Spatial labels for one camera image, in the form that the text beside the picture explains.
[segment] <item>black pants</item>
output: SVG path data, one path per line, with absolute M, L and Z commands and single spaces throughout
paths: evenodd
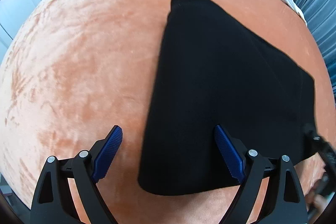
M 237 185 L 214 143 L 222 124 L 247 149 L 311 156 L 314 81 L 210 0 L 172 0 L 162 39 L 138 181 L 161 195 Z

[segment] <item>folded black cloth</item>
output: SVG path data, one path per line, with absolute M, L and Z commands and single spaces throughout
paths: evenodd
M 138 181 L 154 194 L 237 185 L 214 142 L 223 125 L 247 149 L 293 164 L 314 152 L 314 80 L 210 0 L 171 0 Z

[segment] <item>blue curtain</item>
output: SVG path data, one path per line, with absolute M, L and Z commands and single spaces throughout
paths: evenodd
M 327 66 L 336 98 L 336 0 L 294 0 Z

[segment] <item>curtain fold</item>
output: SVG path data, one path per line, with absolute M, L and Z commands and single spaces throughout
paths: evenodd
M 294 0 L 327 66 L 336 98 L 336 0 Z

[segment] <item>black garment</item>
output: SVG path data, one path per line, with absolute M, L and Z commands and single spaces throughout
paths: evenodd
M 247 149 L 297 164 L 313 154 L 314 81 L 210 0 L 171 0 L 138 181 L 181 195 L 237 185 L 213 138 L 222 124 Z

